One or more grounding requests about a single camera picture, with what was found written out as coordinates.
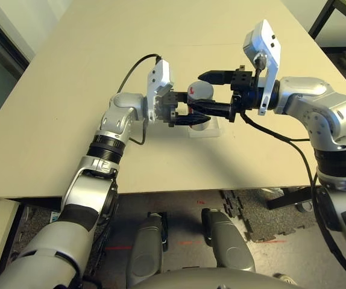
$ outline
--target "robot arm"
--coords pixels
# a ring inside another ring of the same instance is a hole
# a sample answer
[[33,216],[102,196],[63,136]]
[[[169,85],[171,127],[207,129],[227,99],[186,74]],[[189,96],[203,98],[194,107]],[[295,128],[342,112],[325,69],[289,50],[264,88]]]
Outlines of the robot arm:
[[[267,24],[265,20],[258,24],[244,43],[246,55],[259,72],[270,61],[277,60],[280,53],[280,45]],[[318,162],[316,171],[322,184],[317,190],[318,209],[326,226],[341,231],[346,238],[346,95],[335,92],[330,84],[318,78],[286,77],[275,81],[272,76],[279,61],[275,64],[269,65],[266,77],[260,79],[257,70],[253,77],[243,66],[235,71],[206,72],[199,76],[200,80],[230,84],[233,91],[230,104],[198,100],[188,106],[230,122],[234,122],[236,113],[244,118],[245,110],[252,109],[258,109],[259,115],[274,110],[276,114],[298,119],[309,133]]]
[[0,276],[0,288],[79,288],[100,217],[117,206],[116,177],[131,124],[144,97],[112,97],[87,154],[63,196],[58,220],[45,226]]

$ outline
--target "table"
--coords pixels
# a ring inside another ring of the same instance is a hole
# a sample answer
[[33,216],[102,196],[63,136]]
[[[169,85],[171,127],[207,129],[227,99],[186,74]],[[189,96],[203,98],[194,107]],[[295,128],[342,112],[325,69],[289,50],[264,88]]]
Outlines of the table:
[[[140,57],[163,55],[176,91],[186,91],[207,70],[252,69],[242,44],[262,19],[282,44],[278,78],[315,76],[346,94],[346,80],[280,1],[75,0],[0,110],[0,197],[61,196],[110,97]],[[152,60],[141,65],[124,91],[145,93],[152,66]],[[230,97],[226,85],[215,87],[217,101]],[[307,137],[291,117],[248,115],[289,137]],[[240,118],[219,125],[220,137],[202,139],[189,138],[184,127],[150,126],[144,146],[125,148],[119,192],[308,184],[300,156],[287,144]],[[299,145],[314,168],[312,147]]]

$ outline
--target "black cable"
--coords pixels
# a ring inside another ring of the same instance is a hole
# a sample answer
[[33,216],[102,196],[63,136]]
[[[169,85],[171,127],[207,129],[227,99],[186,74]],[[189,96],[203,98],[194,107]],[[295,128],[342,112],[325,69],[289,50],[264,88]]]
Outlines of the black cable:
[[309,138],[290,138],[290,141],[310,141]]
[[110,221],[111,221],[111,218],[107,221],[105,227],[102,229],[102,232],[99,233],[99,236],[94,240],[93,244],[92,244],[92,247],[94,247],[97,242],[104,236],[104,234],[107,232],[109,226],[110,226]]
[[[129,79],[129,76],[133,73],[133,71],[135,70],[135,68],[141,63],[143,62],[144,60],[148,59],[148,58],[152,58],[152,57],[155,57],[156,58],[156,63],[159,62],[162,57],[156,53],[153,53],[153,54],[148,54],[148,55],[145,55],[144,57],[142,57],[140,60],[138,60],[133,66],[132,68],[129,70],[129,72],[126,74],[124,80],[122,80],[122,83],[121,85],[119,86],[118,88],[118,91],[117,93],[120,93],[122,91],[122,89],[124,88],[124,85],[126,84],[127,82],[127,79]],[[147,118],[143,121],[142,123],[142,141],[137,141],[133,138],[129,138],[129,140],[131,140],[132,142],[136,143],[137,145],[143,145],[145,143],[145,139],[146,139],[146,128],[148,126],[148,121],[147,121]]]
[[281,140],[287,144],[289,144],[290,146],[292,146],[294,149],[296,149],[298,151],[298,153],[300,154],[301,158],[303,159],[304,165],[306,166],[306,170],[307,170],[307,174],[308,174],[308,178],[310,181],[310,184],[312,183],[312,174],[311,174],[311,169],[310,166],[308,165],[306,156],[303,154],[303,152],[301,151],[301,149],[292,143],[292,138],[289,137],[285,137],[281,134],[278,134],[277,132],[274,132],[268,128],[265,128],[261,125],[258,125],[256,122],[254,122],[253,120],[251,120],[244,112],[240,113],[241,118],[244,119],[245,123],[253,126],[254,128],[258,129],[259,131],[265,132],[266,134],[269,134],[275,138],[277,138],[278,140]]
[[133,65],[133,67],[129,70],[129,72],[126,74],[124,80],[122,80],[122,83],[121,83],[121,85],[119,86],[117,93],[120,93],[120,92],[122,91],[122,89],[124,88],[124,85],[125,85],[126,82],[127,82],[127,79],[129,79],[129,76],[133,73],[134,69],[135,69],[141,62],[143,62],[144,60],[146,60],[146,59],[148,59],[148,58],[152,58],[152,57],[155,57],[155,58],[156,58],[156,62],[158,62],[160,59],[162,59],[161,56],[159,56],[159,55],[156,54],[156,53],[153,53],[153,54],[145,55],[145,56],[142,57],[140,60],[138,60],[138,61]]
[[318,179],[318,175],[315,174],[315,177],[313,178],[313,181],[311,183],[311,200],[312,200],[313,212],[315,214],[316,222],[318,223],[323,239],[326,242],[327,246],[329,247],[331,253],[335,256],[336,260],[340,263],[340,265],[346,271],[346,258],[344,258],[340,248],[334,241],[331,233],[329,232],[329,230],[327,230],[323,221],[323,217],[318,208],[318,199],[316,197],[316,191],[315,191],[315,184],[317,179]]
[[256,99],[259,98],[259,75],[262,73],[262,70],[260,68],[257,68],[255,70],[255,76],[254,76],[254,88],[255,88],[255,97]]

